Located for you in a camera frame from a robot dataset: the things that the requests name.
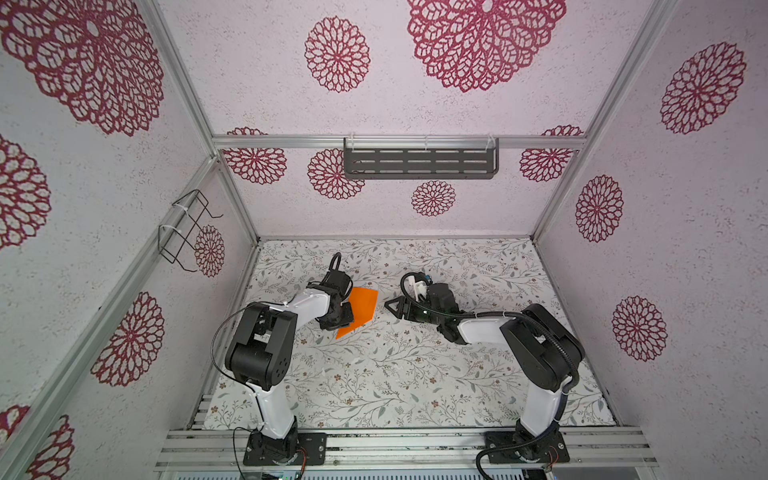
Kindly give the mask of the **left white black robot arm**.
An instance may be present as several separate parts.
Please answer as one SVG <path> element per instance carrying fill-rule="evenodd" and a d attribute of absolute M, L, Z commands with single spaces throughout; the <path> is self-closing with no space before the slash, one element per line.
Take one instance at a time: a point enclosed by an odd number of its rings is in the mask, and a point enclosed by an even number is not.
<path fill-rule="evenodd" d="M 297 331 L 316 322 L 326 330 L 351 325 L 348 291 L 307 287 L 283 303 L 253 302 L 242 313 L 225 354 L 225 368 L 252 390 L 260 433 L 285 440 L 295 426 L 283 380 L 290 368 Z"/>

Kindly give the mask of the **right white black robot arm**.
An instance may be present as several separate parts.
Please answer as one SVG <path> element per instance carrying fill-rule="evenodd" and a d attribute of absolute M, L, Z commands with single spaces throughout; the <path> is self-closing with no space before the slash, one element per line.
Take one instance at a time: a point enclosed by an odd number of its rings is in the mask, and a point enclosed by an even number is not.
<path fill-rule="evenodd" d="M 578 339 L 543 305 L 519 311 L 441 311 L 403 295 L 385 308 L 395 317 L 434 325 L 458 345 L 506 346 L 529 381 L 522 431 L 542 436 L 562 417 L 569 392 L 579 383 L 585 350 Z"/>

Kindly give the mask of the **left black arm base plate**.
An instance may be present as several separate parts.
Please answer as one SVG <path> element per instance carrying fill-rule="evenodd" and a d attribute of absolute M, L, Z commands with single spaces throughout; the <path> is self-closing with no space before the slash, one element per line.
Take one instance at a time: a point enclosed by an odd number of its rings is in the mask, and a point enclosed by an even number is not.
<path fill-rule="evenodd" d="M 289 433 L 277 440 L 250 434 L 242 464 L 247 467 L 319 466 L 325 463 L 328 436 L 325 433 Z"/>

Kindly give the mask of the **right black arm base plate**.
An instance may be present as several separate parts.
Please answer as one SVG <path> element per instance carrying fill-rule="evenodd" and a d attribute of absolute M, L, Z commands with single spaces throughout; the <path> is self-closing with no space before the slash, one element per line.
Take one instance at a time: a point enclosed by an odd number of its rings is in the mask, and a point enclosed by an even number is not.
<path fill-rule="evenodd" d="M 532 437 L 513 431 L 486 432 L 485 448 L 492 449 L 488 455 L 491 464 L 560 464 L 571 460 L 565 440 L 559 431 L 548 433 L 536 442 L 522 446 Z"/>

